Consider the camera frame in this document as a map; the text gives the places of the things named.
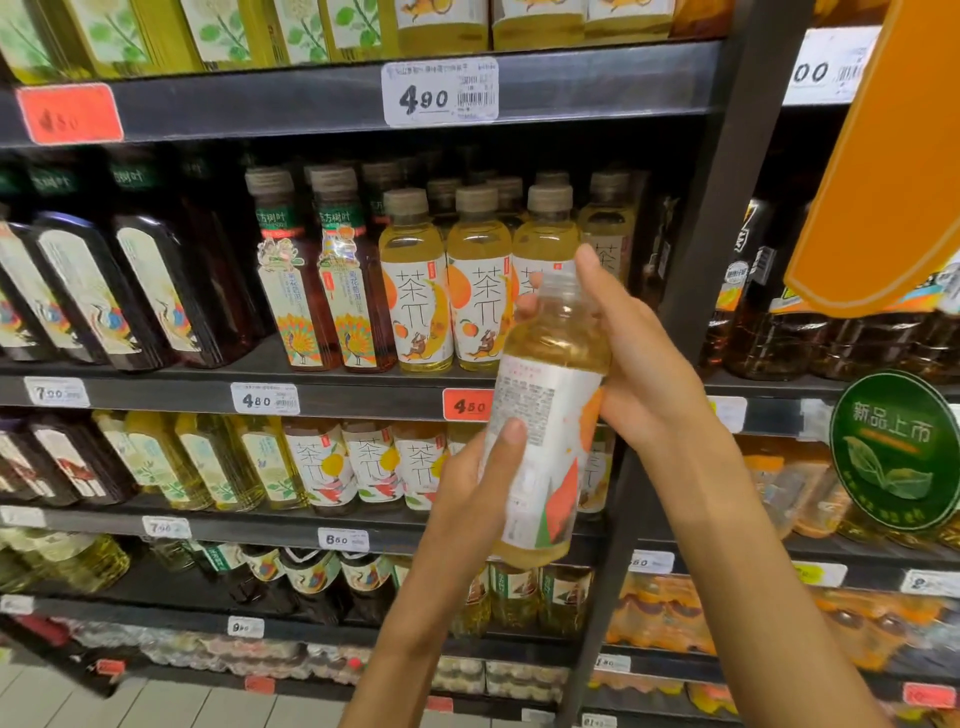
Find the orange price card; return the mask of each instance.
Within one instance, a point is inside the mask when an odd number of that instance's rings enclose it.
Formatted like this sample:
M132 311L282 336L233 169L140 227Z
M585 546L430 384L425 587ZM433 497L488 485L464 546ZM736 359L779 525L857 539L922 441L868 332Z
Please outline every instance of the orange price card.
M453 423L484 423L490 419L493 389L444 389L444 419Z
M23 124L35 144L102 144L123 141L123 125L107 84L18 88Z

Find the green circular sign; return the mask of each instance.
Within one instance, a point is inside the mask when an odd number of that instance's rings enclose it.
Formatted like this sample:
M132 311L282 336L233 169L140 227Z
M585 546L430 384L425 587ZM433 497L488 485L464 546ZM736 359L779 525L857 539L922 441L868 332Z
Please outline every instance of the green circular sign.
M949 518L960 500L960 427L947 401L906 372L877 372L841 395L833 465L853 502L898 531Z

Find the white price tag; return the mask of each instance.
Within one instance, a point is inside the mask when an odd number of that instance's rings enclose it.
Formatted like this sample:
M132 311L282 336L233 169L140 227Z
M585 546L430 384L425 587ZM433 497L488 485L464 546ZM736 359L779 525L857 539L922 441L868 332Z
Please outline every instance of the white price tag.
M630 560L629 570L633 573L672 573L676 560L677 554L672 551L644 551L637 548Z
M144 516L143 530L155 539L181 539L190 541L190 521L175 516Z
M879 34L878 25L808 30L783 105L849 104Z
M0 505L0 521L4 525L21 525L25 528L47 527L43 511L22 505Z
M630 673L629 655L605 655L601 652L597 655L597 661L594 665L596 669L604 672L626 672Z
M495 58L385 63L380 69L383 118L396 128L496 121L500 66Z
M262 640L264 621L260 617L231 617L227 620L227 634L231 637L246 637Z
M952 596L960 598L960 571L911 569L903 577L900 591L906 595Z
M34 613L34 598L26 595L0 596L0 613L26 617Z
M370 553L370 534L353 528L318 528L321 548L347 553Z
M233 409L241 415L299 415L296 384L258 384L235 381L230 385Z
M736 434L743 431L747 419L747 400L743 397L708 397L717 419Z
M37 407L80 407L88 409L90 398L82 379L75 376L24 376L27 397Z

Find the price tag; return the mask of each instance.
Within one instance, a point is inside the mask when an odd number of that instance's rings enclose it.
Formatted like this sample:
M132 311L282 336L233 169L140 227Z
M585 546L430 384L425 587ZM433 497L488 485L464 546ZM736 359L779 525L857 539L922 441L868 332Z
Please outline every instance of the price tag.
M743 431L743 423L747 419L747 401L743 397L708 397L710 408L717 419L727 426L727 429L736 434Z
M952 596L960 598L960 571L911 569L903 577L900 591L906 595Z
M257 384L235 381L230 385L233 409L241 415L299 415L296 384Z
M795 561L800 580L811 587L839 587L847 577L846 564L818 564L812 561Z
M849 104L879 34L878 25L808 30L783 105Z
M493 389L444 389L444 419L484 423L490 419Z
M34 598L26 595L0 596L0 613L26 617L34 613Z
M500 66L495 58L385 63L380 69L388 126L451 126L496 121Z
M644 551L634 550L630 560L630 571L633 573L672 573L673 562L677 554L673 551Z
M317 538L321 548L346 551L347 553L370 553L370 534L353 528L318 528Z
M123 125L107 84L18 88L16 101L35 144L123 141Z
M20 525L25 528L47 527L43 511L22 505L0 505L0 521L4 525Z
M626 672L630 673L630 657L628 655L597 655L597 661L594 665L596 669L604 672Z
M90 407L84 381L75 376L24 376L23 385L37 407Z
M227 620L227 634L231 637L246 637L262 640L265 623L260 617L230 617Z
M190 521L176 516L144 516L143 530L155 539L191 541Z

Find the transparent bottle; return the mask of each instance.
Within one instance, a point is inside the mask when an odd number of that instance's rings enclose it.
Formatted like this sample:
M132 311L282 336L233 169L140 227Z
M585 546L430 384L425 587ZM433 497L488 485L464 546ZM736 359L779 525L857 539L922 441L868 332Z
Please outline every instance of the transparent bottle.
M380 235L380 260L400 369L444 372L453 363L444 242L422 189L391 190L384 204L391 223Z
M469 371L496 370L514 320L512 238L497 219L497 203L493 186L458 189L460 219L446 240L454 344L460 366Z
M488 456L510 417L524 420L528 443L538 443L524 454L511 485L514 509L493 544L508 564L530 569L569 550L610 361L610 343L576 277L545 274L537 313L507 337L486 431ZM535 420L534 411L540 414Z
M317 219L324 248L317 265L344 368L351 372L386 372L396 364L390 307L376 239L367 233L357 178L343 165L311 167Z
M218 511L249 511L266 493L223 415L181 412L174 427Z
M583 241L597 252L601 265L626 284L636 227L630 173L594 172L590 177L590 202L580 210L577 224Z

